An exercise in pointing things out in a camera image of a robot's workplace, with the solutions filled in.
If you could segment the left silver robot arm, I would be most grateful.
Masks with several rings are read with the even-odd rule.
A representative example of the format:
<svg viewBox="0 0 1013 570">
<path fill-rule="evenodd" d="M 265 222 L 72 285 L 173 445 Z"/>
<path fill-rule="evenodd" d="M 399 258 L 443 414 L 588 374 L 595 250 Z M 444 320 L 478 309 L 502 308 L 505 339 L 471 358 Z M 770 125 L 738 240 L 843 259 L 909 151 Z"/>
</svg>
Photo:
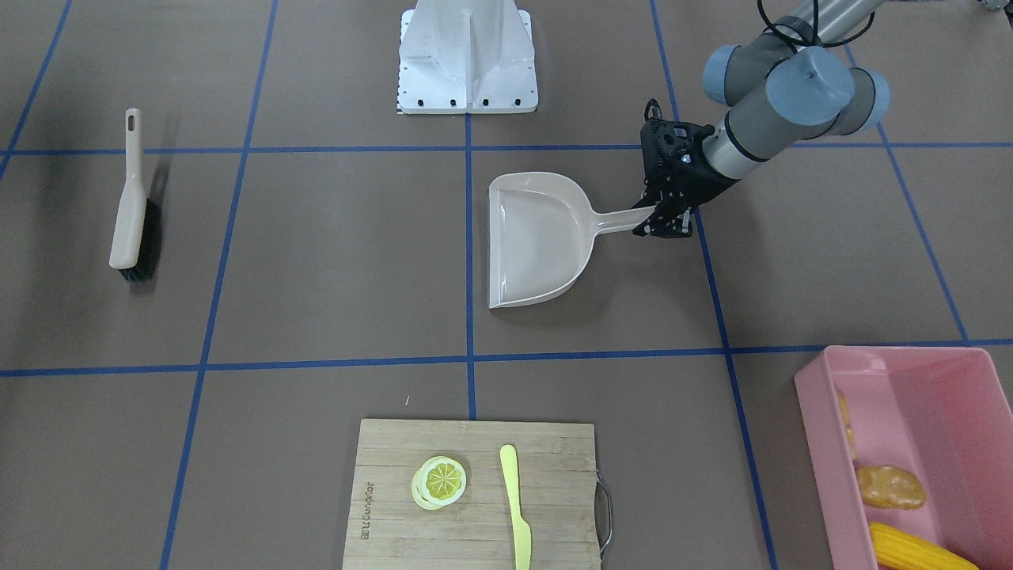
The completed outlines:
<svg viewBox="0 0 1013 570">
<path fill-rule="evenodd" d="M 847 66 L 833 49 L 858 39 L 875 21 L 877 1 L 804 1 L 771 19 L 749 44 L 724 44 L 708 58 L 702 86 L 727 109 L 716 125 L 663 118 L 645 105 L 640 130 L 644 190 L 636 208 L 651 213 L 637 237 L 688 238 L 699 206 L 723 194 L 799 141 L 848 136 L 882 123 L 889 83 Z"/>
</svg>

